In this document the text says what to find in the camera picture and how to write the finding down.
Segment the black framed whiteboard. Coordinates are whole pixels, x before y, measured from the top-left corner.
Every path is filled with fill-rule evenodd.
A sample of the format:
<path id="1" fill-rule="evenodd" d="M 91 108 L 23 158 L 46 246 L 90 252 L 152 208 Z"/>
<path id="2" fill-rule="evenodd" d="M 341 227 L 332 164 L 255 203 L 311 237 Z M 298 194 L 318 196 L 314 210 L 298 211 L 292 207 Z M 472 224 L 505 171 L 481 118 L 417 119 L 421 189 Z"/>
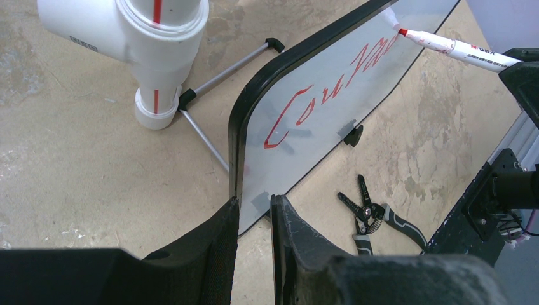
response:
<path id="1" fill-rule="evenodd" d="M 290 191 L 396 88 L 421 48 L 400 28 L 437 31 L 456 1 L 368 1 L 284 50 L 244 86 L 228 123 L 239 233 Z"/>

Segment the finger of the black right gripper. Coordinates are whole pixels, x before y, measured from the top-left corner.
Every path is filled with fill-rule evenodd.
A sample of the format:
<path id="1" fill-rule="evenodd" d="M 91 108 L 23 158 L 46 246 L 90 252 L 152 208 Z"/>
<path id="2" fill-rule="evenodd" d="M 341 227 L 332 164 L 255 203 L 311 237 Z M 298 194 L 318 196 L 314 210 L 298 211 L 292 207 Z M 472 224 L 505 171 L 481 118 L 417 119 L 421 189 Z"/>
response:
<path id="1" fill-rule="evenodd" d="M 520 62 L 498 76 L 538 127 L 538 48 L 512 48 L 503 54 Z"/>

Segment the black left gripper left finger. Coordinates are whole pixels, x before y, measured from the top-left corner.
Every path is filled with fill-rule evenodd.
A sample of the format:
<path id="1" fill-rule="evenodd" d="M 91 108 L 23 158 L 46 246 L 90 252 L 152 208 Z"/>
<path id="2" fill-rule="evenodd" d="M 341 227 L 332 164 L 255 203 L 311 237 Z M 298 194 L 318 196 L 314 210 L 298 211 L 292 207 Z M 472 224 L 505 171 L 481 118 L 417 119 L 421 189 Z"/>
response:
<path id="1" fill-rule="evenodd" d="M 138 259 L 120 248 L 3 250 L 2 304 L 229 304 L 239 204 Z"/>

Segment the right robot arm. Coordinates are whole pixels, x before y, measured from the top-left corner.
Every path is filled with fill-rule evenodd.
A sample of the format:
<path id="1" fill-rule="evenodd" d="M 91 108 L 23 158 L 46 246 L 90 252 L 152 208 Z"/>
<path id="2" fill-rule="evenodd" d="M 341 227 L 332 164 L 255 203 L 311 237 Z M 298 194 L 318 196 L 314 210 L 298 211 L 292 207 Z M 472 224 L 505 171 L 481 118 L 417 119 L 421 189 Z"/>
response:
<path id="1" fill-rule="evenodd" d="M 519 63 L 499 73 L 522 113 L 497 150 L 493 193 L 504 209 L 538 209 L 538 48 L 505 52 Z"/>

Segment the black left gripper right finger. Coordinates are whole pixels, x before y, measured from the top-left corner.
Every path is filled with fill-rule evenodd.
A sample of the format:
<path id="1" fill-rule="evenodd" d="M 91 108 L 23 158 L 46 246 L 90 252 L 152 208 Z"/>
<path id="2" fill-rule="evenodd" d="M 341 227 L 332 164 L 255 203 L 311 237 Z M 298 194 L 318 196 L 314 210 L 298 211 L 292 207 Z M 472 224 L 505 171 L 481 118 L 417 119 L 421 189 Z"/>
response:
<path id="1" fill-rule="evenodd" d="M 508 304 L 494 269 L 473 255 L 354 256 L 271 197 L 277 304 Z"/>

